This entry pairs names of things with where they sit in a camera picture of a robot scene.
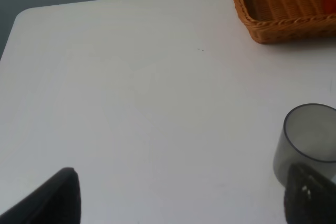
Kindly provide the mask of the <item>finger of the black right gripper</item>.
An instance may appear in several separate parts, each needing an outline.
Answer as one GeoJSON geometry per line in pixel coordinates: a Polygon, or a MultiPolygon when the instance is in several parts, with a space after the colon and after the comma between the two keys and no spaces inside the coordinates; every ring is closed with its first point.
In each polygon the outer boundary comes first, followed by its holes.
{"type": "Polygon", "coordinates": [[[287,223],[335,223],[335,183],[308,165],[292,164],[284,209],[287,223]]]}

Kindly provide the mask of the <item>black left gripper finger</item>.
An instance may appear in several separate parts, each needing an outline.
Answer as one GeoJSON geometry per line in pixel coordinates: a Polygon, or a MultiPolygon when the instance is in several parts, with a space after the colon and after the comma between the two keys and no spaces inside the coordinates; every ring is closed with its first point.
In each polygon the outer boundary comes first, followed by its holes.
{"type": "Polygon", "coordinates": [[[1,214],[1,223],[81,223],[79,176],[65,167],[1,214]]]}

